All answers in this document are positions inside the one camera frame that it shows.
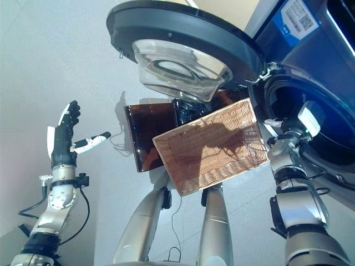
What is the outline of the robot left hand black white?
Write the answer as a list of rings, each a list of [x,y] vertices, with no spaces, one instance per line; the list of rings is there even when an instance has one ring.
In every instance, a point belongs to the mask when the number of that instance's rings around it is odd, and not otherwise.
[[[71,101],[63,109],[58,125],[47,128],[47,150],[51,168],[77,165],[77,156],[87,152],[111,137],[106,131],[102,134],[87,137],[77,142],[72,141],[74,127],[79,122],[80,106],[76,100]]]

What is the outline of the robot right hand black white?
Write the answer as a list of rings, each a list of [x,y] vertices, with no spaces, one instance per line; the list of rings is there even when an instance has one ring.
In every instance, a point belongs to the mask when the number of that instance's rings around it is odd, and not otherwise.
[[[315,101],[306,101],[297,114],[280,119],[266,119],[263,123],[276,127],[286,133],[297,131],[301,135],[315,137],[320,133],[321,126],[325,120],[322,107]]]

